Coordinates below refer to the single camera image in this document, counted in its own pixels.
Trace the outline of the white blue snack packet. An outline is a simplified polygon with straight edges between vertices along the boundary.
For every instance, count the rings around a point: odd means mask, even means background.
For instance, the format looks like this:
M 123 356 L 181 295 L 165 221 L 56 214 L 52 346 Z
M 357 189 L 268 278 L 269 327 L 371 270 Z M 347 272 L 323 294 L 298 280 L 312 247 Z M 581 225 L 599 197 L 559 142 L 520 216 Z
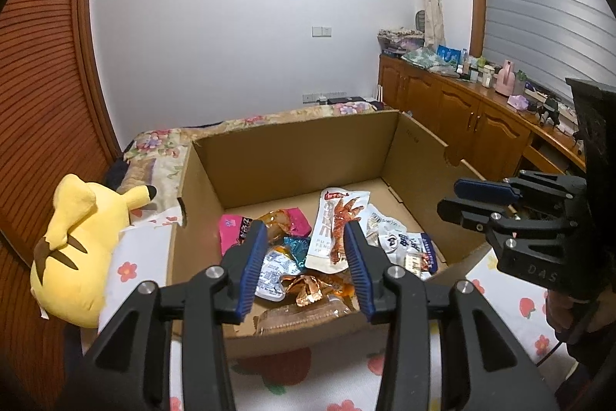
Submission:
M 421 280 L 428 280 L 439 270 L 437 254 L 426 233 L 391 230 L 379 236 L 379 244 L 393 265 L 403 267 Z

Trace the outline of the white chicken foot snack packet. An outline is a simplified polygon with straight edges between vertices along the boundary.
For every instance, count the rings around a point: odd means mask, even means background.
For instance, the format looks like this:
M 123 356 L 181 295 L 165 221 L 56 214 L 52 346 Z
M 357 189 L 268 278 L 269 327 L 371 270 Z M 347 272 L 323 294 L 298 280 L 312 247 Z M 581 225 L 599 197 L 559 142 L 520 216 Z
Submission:
M 345 225 L 358 221 L 363 230 L 367 229 L 370 197 L 370 191 L 343 188 L 327 188 L 321 192 L 306 256 L 308 269 L 326 274 L 348 269 L 343 243 Z

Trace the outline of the blue foil candy packet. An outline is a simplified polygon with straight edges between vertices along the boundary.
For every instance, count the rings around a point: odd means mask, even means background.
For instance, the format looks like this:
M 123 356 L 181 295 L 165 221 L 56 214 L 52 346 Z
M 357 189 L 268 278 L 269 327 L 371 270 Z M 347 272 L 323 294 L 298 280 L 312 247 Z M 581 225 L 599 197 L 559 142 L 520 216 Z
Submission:
M 305 269 L 310 239 L 308 237 L 285 236 L 283 238 L 283 245 L 291 254 L 292 259 L 295 260 L 296 266 L 299 269 Z

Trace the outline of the pink chicken snack packet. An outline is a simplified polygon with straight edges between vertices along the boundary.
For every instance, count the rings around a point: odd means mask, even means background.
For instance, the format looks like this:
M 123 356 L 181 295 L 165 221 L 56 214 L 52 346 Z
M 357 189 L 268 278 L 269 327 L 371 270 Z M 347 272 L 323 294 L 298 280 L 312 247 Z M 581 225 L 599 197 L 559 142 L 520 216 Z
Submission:
M 311 233 L 311 225 L 299 208 L 270 211 L 258 218 L 267 229 L 267 239 L 270 245 L 282 241 L 284 237 L 307 238 Z M 224 255 L 231 247 L 244 242 L 252 218 L 240 215 L 223 214 L 218 222 L 220 251 Z

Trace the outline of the wooden sideboard cabinet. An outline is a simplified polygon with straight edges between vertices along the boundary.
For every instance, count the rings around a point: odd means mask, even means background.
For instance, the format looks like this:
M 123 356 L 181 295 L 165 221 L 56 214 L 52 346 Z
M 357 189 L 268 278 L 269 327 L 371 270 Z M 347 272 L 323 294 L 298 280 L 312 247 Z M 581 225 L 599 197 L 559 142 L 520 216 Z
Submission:
M 575 138 L 533 112 L 520 112 L 492 89 L 430 73 L 381 55 L 383 101 L 408 112 L 446 144 L 446 158 L 464 159 L 489 180 L 520 170 L 582 175 L 585 155 Z

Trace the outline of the pink kettle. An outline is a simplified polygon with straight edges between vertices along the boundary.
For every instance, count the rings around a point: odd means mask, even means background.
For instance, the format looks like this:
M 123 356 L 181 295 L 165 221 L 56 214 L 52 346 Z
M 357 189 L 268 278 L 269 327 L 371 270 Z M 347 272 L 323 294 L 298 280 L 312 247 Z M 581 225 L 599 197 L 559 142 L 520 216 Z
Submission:
M 512 96 L 515 82 L 514 64 L 511 60 L 506 59 L 496 75 L 495 92 L 506 97 Z

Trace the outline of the brown cardboard box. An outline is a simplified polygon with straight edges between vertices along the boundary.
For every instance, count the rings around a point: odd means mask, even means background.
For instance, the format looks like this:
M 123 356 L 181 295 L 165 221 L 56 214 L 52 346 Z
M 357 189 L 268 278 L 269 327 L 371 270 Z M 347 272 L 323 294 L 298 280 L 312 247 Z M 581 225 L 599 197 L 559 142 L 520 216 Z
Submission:
M 326 188 L 368 190 L 371 203 L 410 230 L 424 230 L 443 262 L 434 283 L 467 273 L 466 259 L 484 252 L 484 236 L 446 223 L 439 201 L 456 180 L 477 178 L 452 166 L 446 145 L 397 111 L 266 124 L 191 142 L 179 183 L 182 224 L 172 233 L 167 280 L 179 284 L 221 260 L 218 222 L 225 213 L 259 217 L 297 206 L 316 217 Z

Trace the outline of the yellow pikachu plush toy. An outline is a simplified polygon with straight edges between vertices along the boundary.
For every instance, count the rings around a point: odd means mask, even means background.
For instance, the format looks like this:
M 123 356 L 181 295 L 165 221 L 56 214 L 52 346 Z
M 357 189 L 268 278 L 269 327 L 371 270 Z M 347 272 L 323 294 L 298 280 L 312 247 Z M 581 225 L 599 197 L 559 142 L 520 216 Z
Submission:
M 62 178 L 30 270 L 30 293 L 44 313 L 84 329 L 98 327 L 110 260 L 129 213 L 156 195 L 150 185 L 120 194 L 75 174 Z

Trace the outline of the clear wafer biscuit packet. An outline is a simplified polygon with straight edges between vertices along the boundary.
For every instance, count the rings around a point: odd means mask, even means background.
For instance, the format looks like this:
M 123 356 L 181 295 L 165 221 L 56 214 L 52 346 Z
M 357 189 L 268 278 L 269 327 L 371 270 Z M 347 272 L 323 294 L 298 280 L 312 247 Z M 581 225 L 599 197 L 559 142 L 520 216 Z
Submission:
M 327 296 L 320 302 L 306 307 L 299 307 L 296 304 L 283 305 L 268 310 L 258 317 L 255 321 L 255 334 L 272 335 L 306 329 L 351 313 L 354 313 L 354 310 L 335 296 Z

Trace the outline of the floral white bed sheet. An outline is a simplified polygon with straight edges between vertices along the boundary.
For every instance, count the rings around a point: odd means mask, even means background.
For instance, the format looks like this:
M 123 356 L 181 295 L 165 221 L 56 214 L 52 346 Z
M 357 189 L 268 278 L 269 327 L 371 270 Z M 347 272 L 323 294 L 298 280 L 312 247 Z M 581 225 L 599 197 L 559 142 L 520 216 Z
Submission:
M 142 280 L 166 283 L 171 223 L 151 223 L 122 233 L 107 273 L 107 323 Z M 494 252 L 484 248 L 471 259 L 468 280 L 506 322 L 538 364 L 551 389 L 566 380 L 575 362 L 556 341 L 545 316 L 544 289 L 497 269 Z M 375 408 L 384 362 L 386 330 L 364 327 L 311 347 L 230 366 L 239 410 L 371 410 Z

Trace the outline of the grey window blind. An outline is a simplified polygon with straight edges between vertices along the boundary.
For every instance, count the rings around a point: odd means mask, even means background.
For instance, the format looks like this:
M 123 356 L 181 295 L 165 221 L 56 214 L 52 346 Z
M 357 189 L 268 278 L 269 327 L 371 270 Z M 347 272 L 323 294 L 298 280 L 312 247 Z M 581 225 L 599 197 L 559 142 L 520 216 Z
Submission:
M 570 78 L 614 84 L 615 17 L 606 0 L 487 0 L 482 52 L 569 98 Z

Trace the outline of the orange white snack packet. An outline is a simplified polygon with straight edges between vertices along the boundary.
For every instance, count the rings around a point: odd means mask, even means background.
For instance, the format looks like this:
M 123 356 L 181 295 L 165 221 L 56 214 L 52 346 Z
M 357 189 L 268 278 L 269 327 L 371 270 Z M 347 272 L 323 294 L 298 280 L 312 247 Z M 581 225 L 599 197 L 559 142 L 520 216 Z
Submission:
M 286 296 L 281 283 L 282 277 L 297 277 L 300 273 L 301 269 L 292 257 L 270 248 L 263 260 L 255 295 L 269 302 L 281 302 Z

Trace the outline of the brown foil candy packet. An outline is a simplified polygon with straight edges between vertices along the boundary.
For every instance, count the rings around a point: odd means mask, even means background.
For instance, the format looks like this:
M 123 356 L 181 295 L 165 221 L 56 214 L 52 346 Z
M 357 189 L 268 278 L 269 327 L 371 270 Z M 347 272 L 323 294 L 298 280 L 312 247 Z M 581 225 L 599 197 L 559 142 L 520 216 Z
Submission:
M 324 274 L 307 271 L 296 277 L 282 275 L 280 285 L 285 295 L 293 297 L 300 308 L 314 305 L 328 295 L 334 295 L 344 302 L 355 295 L 355 287 L 346 273 Z

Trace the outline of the wooden louvre wardrobe door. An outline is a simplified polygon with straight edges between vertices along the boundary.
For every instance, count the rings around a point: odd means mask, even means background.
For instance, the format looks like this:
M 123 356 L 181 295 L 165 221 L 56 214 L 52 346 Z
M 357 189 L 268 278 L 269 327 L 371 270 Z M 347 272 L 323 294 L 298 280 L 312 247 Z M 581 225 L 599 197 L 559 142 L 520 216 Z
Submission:
M 1 406 L 50 409 L 65 332 L 29 291 L 35 245 L 68 173 L 95 181 L 120 149 L 98 81 L 89 0 L 6 0 L 1 10 Z

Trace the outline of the white wall switch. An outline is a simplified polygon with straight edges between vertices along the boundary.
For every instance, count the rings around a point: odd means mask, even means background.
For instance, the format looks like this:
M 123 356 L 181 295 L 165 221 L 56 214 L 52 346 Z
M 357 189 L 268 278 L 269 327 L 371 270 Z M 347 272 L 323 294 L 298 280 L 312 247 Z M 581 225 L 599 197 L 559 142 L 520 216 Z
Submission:
M 332 37 L 332 28 L 327 26 L 312 26 L 311 37 Z

